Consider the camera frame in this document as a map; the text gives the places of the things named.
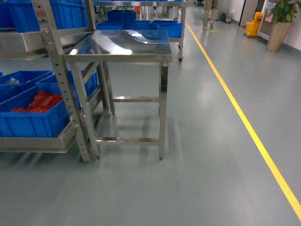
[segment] stainless steel table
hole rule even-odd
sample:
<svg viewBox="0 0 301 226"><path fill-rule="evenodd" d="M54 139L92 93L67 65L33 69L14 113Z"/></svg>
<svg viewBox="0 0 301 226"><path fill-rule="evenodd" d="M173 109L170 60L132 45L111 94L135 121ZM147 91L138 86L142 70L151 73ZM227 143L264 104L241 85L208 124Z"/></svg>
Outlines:
<svg viewBox="0 0 301 226"><path fill-rule="evenodd" d="M158 145L159 159L162 160L166 126L168 63L172 61L172 52L167 31L95 31L65 54L64 58L70 64L79 101L84 110L85 122L94 150L93 152L96 156L99 156L100 151L98 145L100 144ZM89 64L85 70L81 72L78 62L89 62ZM159 62L159 96L113 97L111 80L106 62ZM102 117L95 127L84 84L96 68L98 68L98 72L101 75L100 85L103 90L103 95L107 100L106 103L110 103L110 107L104 105ZM112 114L115 114L114 102L158 102L159 138L98 138L96 135L101 129L103 118L109 108L111 109Z"/></svg>

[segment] blue plastic crate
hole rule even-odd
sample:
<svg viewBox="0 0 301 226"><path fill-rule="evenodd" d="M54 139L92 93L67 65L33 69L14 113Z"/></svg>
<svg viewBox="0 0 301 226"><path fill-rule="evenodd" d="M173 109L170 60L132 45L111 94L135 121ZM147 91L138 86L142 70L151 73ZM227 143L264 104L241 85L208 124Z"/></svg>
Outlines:
<svg viewBox="0 0 301 226"><path fill-rule="evenodd" d="M110 22L126 23L136 19L135 10L111 10L107 13Z"/></svg>
<svg viewBox="0 0 301 226"><path fill-rule="evenodd" d="M158 30L166 30L169 38L180 38L182 33L182 23L159 24Z"/></svg>
<svg viewBox="0 0 301 226"><path fill-rule="evenodd" d="M0 3L0 28L13 27L15 27L15 25L8 10L8 6Z"/></svg>
<svg viewBox="0 0 301 226"><path fill-rule="evenodd" d="M150 24L150 28L153 30L157 30L157 27L159 24L176 24L177 21L175 20L154 20L151 24Z"/></svg>
<svg viewBox="0 0 301 226"><path fill-rule="evenodd" d="M73 80L72 73L71 73L71 71L68 71L68 72L69 72L71 84L74 86L74 80ZM91 75L91 77L88 79L88 81L85 84L85 88L86 88L88 97L97 89L97 87L98 87L97 81L98 81L97 73L95 71L95 72L93 72L93 74ZM52 75L52 76L49 76L36 83L36 85L43 85L43 84L44 85L56 85L56 84L58 84L58 82L57 82L55 75Z"/></svg>
<svg viewBox="0 0 301 226"><path fill-rule="evenodd" d="M124 30L126 28L125 23L116 23L116 22L103 22L98 24L98 30Z"/></svg>
<svg viewBox="0 0 301 226"><path fill-rule="evenodd" d="M63 101L46 113L11 113L27 108L38 91L60 94L58 87L32 87L13 98L0 103L0 137L56 137L68 124L69 116Z"/></svg>
<svg viewBox="0 0 301 226"><path fill-rule="evenodd" d="M11 78L19 80L20 84L11 86L20 86L23 90L29 89L36 82L52 75L53 71L18 71L0 78L0 86L7 85Z"/></svg>
<svg viewBox="0 0 301 226"><path fill-rule="evenodd" d="M128 22L126 25L127 29L130 30L149 30L151 28L150 20L136 20Z"/></svg>
<svg viewBox="0 0 301 226"><path fill-rule="evenodd" d="M40 30L31 0L8 0L7 4L18 32ZM82 0L50 0L58 29L88 27L87 12Z"/></svg>
<svg viewBox="0 0 301 226"><path fill-rule="evenodd" d="M22 92L23 89L20 86L0 86L0 103Z"/></svg>

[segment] person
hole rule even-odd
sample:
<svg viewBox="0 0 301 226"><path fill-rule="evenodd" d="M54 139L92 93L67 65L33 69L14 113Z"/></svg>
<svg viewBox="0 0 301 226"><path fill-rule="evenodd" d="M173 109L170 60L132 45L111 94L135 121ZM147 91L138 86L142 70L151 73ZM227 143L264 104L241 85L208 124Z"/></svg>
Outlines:
<svg viewBox="0 0 301 226"><path fill-rule="evenodd" d="M219 0L205 0L204 2L204 18L203 18L203 30L208 29L209 13L211 10L210 29L214 28L214 23L217 18L217 8Z"/></svg>

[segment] yellow floor line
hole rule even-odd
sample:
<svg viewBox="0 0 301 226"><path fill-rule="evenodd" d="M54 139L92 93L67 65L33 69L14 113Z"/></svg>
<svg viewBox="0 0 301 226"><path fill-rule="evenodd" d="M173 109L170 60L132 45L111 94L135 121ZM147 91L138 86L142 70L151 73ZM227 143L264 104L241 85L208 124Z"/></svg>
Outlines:
<svg viewBox="0 0 301 226"><path fill-rule="evenodd" d="M199 48L201 49L202 53L206 57L208 63L210 64L212 70L214 71L216 77L220 81L222 87L224 88L226 94L228 95L228 97L229 97L231 103L233 104L235 110L239 114L240 119L243 121L246 129L248 130L249 134L251 135L253 141L255 142L255 144L256 144L258 150L260 151L262 157L264 158L266 164L268 165L268 167L271 170L272 174L274 175L276 181L278 182L280 188L282 189L284 195L286 196L287 200L289 201L289 203L291 204L293 210L295 211L295 213L297 214L299 220L301 221L301 205L298 202L296 196L291 191L289 185L287 184L287 182L285 181L285 179L281 175L281 173L278 170L276 164L273 162L272 158L270 157L268 151L263 146L261 140L257 136L257 134L256 134L255 130L253 129L252 125L250 124L249 120L246 118L245 114L243 113L240 106L236 102L234 96L232 95L231 91L229 90L226 83L222 79L221 75L218 73L217 69L215 68L215 66L212 63L211 59L209 58L208 54L205 52L203 46L199 42L199 40L196 37L195 33L192 31L191 27L189 26L189 24L187 22L186 22L186 25L187 25L188 29L190 30L192 36L194 37L195 41L197 42L197 44L198 44Z"/></svg>

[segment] red plastic parts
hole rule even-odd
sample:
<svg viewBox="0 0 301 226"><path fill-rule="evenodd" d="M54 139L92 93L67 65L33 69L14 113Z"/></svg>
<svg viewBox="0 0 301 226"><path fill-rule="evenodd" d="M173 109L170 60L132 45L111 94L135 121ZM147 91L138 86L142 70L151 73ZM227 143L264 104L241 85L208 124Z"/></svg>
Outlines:
<svg viewBox="0 0 301 226"><path fill-rule="evenodd" d="M27 109L22 107L13 109L11 112L15 113L45 113L58 102L63 99L62 95L49 94L46 92L39 91L34 96L34 101L28 106Z"/></svg>

